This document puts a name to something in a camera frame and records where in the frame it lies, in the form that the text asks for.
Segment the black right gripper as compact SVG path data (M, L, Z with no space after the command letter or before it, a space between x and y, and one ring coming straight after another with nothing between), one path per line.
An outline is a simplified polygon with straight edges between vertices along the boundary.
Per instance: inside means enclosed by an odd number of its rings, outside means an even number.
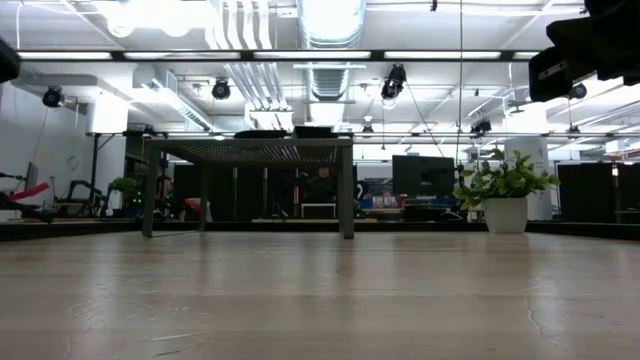
M533 102L566 96L573 87L567 62L556 47L547 48L528 63L529 95Z

